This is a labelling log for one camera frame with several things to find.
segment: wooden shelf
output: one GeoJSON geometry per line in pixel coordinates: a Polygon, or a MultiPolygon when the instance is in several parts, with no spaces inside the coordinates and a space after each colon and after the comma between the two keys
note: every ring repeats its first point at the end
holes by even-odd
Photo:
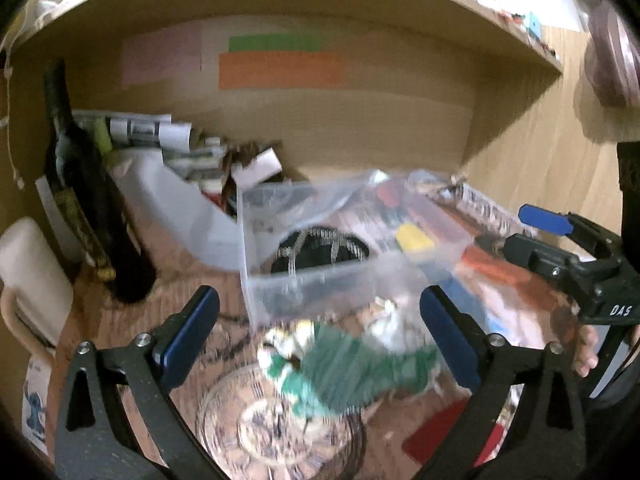
{"type": "Polygon", "coordinates": [[[23,42],[65,42],[65,50],[88,39],[123,38],[189,20],[233,14],[335,16],[402,27],[476,52],[546,66],[558,60],[527,34],[474,0],[68,0],[28,31],[23,42]]]}

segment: transparent plastic box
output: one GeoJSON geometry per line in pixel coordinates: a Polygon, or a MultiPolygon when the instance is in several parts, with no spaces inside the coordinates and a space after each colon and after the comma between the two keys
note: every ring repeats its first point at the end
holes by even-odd
{"type": "Polygon", "coordinates": [[[240,273],[251,325],[341,316],[375,297],[392,300],[438,283],[473,242],[471,235],[404,178],[381,171],[329,182],[261,184],[238,193],[240,273]],[[418,227],[433,242],[403,253],[396,233],[418,227]],[[364,261],[271,274],[278,246],[293,232],[333,227],[369,248],[364,261]]]}

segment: pink paper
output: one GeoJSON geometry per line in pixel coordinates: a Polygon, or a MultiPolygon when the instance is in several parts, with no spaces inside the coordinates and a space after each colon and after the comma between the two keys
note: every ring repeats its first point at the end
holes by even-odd
{"type": "Polygon", "coordinates": [[[202,22],[187,22],[127,38],[122,86],[150,83],[202,68],[202,22]]]}

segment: wine bottle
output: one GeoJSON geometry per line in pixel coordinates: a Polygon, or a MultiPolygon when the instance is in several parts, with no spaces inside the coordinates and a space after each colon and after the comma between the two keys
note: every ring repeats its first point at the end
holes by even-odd
{"type": "Polygon", "coordinates": [[[141,301],[156,270],[127,220],[124,199],[98,147],[73,120],[64,61],[46,71],[44,94],[51,124],[45,175],[56,205],[113,296],[123,303],[141,301]]]}

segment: metal bolt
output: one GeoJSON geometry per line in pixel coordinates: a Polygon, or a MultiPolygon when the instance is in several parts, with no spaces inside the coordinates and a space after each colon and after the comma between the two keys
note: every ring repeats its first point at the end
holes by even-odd
{"type": "Polygon", "coordinates": [[[139,346],[140,348],[142,348],[143,346],[146,346],[149,343],[151,343],[151,340],[152,340],[151,334],[147,332],[143,332],[142,334],[138,334],[136,336],[135,338],[136,346],[139,346]]]}
{"type": "Polygon", "coordinates": [[[487,338],[491,346],[504,346],[504,344],[507,342],[507,340],[501,334],[489,334],[487,338]]]}
{"type": "Polygon", "coordinates": [[[89,350],[91,350],[93,344],[91,343],[91,341],[82,341],[79,345],[78,345],[78,353],[80,355],[86,354],[89,350]]]}
{"type": "Polygon", "coordinates": [[[556,355],[560,355],[563,350],[562,345],[555,341],[553,341],[552,343],[549,343],[549,349],[556,355]]]}

